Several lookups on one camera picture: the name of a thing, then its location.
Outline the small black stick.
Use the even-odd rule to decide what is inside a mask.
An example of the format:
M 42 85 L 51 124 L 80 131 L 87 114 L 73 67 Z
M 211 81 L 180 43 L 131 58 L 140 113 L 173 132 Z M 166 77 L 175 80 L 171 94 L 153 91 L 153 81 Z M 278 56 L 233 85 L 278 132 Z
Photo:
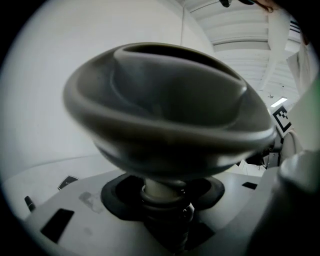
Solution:
M 29 196 L 26 196 L 24 198 L 24 201 L 25 201 L 30 212 L 33 212 L 36 209 L 34 202 L 32 201 L 32 199 Z

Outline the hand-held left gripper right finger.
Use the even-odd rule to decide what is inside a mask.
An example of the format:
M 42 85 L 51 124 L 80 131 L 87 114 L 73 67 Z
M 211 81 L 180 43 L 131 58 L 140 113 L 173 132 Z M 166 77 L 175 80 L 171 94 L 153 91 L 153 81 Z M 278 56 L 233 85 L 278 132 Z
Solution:
M 272 195 L 278 168 L 261 177 L 222 172 L 215 178 L 224 184 L 222 198 L 199 218 L 215 234 L 185 256 L 244 256 L 253 231 Z

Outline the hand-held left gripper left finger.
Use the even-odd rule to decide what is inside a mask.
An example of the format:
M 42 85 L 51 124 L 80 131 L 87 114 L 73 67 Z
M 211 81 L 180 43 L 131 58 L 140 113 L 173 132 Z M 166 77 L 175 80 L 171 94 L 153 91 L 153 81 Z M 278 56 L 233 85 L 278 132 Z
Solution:
M 67 185 L 37 206 L 25 227 L 53 256 L 170 256 L 142 222 L 121 220 L 102 204 L 103 186 L 120 175 L 120 171 L 111 171 Z M 59 240 L 53 242 L 41 230 L 60 209 L 73 215 Z

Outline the ceiling tube light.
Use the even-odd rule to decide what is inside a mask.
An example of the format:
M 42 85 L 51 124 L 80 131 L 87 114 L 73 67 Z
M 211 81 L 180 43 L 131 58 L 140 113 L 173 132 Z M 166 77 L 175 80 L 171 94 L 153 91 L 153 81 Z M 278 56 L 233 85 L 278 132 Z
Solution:
M 275 108 L 281 104 L 283 104 L 284 102 L 286 102 L 288 99 L 286 97 L 281 97 L 279 100 L 277 100 L 275 103 L 273 103 L 270 107 L 271 108 Z

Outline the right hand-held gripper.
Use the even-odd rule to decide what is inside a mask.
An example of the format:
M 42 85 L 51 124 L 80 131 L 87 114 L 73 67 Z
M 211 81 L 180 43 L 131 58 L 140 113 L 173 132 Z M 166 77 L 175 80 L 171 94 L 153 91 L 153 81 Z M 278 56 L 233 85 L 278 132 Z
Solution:
M 293 128 L 288 111 L 283 105 L 277 106 L 271 113 L 271 118 L 276 127 L 273 151 L 279 153 L 282 149 L 286 134 Z

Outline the black square case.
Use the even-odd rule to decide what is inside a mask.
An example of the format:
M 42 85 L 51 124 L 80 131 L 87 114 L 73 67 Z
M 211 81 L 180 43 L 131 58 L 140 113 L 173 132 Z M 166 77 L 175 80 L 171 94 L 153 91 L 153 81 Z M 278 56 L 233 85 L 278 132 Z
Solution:
M 62 182 L 58 185 L 57 189 L 60 191 L 62 190 L 64 187 L 66 187 L 67 185 L 75 182 L 75 181 L 78 181 L 79 179 L 77 177 L 74 177 L 74 176 L 71 176 L 71 175 L 68 175 L 66 178 L 64 178 L 62 180 Z

